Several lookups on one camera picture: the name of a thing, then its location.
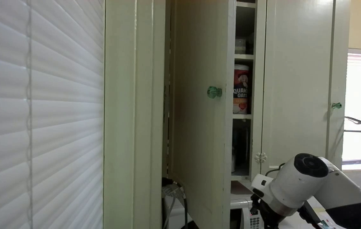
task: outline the green glass knob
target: green glass knob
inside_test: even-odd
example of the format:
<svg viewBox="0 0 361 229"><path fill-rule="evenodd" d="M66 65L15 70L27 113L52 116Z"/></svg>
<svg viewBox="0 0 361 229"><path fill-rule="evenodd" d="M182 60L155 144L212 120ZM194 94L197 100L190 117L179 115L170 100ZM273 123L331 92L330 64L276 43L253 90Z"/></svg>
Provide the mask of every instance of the green glass knob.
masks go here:
<svg viewBox="0 0 361 229"><path fill-rule="evenodd" d="M214 99L216 96L217 97L221 97L222 96L222 89L221 88L217 88L217 87L213 87L213 86L210 86L208 89L207 89L207 96L211 99Z"/></svg>
<svg viewBox="0 0 361 229"><path fill-rule="evenodd" d="M342 103L332 103L332 108L333 109L341 109L342 108Z"/></svg>

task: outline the quaker oats canister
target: quaker oats canister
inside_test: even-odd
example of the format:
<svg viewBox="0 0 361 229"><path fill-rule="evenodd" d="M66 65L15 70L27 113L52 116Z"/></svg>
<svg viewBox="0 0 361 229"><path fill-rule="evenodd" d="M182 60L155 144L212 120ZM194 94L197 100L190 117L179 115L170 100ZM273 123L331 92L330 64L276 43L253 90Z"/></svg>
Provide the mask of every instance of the quaker oats canister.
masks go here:
<svg viewBox="0 0 361 229"><path fill-rule="evenodd" d="M251 110L251 80L249 80L249 67L246 65L234 65L234 92L233 92L233 113L247 114Z"/></svg>

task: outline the cabinet door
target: cabinet door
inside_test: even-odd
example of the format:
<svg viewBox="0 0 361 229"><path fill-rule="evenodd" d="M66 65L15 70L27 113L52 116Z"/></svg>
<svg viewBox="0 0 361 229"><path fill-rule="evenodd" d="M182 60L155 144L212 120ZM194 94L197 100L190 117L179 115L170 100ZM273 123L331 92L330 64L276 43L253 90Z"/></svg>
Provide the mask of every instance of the cabinet door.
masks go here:
<svg viewBox="0 0 361 229"><path fill-rule="evenodd" d="M333 1L268 0L262 173L326 156Z"/></svg>
<svg viewBox="0 0 361 229"><path fill-rule="evenodd" d="M169 175L201 229L230 226L235 12L232 0L172 2Z"/></svg>

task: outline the white window blind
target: white window blind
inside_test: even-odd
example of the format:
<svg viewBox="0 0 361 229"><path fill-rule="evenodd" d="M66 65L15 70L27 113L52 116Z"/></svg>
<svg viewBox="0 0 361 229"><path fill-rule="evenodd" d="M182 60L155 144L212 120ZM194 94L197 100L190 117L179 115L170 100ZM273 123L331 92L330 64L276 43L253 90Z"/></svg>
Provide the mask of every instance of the white window blind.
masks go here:
<svg viewBox="0 0 361 229"><path fill-rule="evenodd" d="M102 228L103 0L0 0L0 229Z"/></svg>
<svg viewBox="0 0 361 229"><path fill-rule="evenodd" d="M348 54L348 71L346 77L345 116L361 120L361 54ZM361 125L356 125L345 119L343 137L344 165L361 164ZM361 169L361 165L344 166L346 168Z"/></svg>

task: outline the cabinet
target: cabinet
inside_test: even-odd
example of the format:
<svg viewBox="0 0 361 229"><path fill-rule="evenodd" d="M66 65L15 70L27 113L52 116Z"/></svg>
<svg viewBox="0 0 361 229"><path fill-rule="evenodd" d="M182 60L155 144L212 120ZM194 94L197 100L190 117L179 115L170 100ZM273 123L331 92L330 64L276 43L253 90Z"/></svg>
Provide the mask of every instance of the cabinet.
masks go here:
<svg viewBox="0 0 361 229"><path fill-rule="evenodd" d="M249 182L300 152L327 154L335 11L334 0L171 2L163 166L185 187L201 229L229 227L232 180ZM255 32L253 53L236 55L236 35L247 35L245 28ZM233 114L234 64L253 72L248 115ZM209 87L221 93L208 97ZM236 126L250 137L248 156L232 173Z"/></svg>

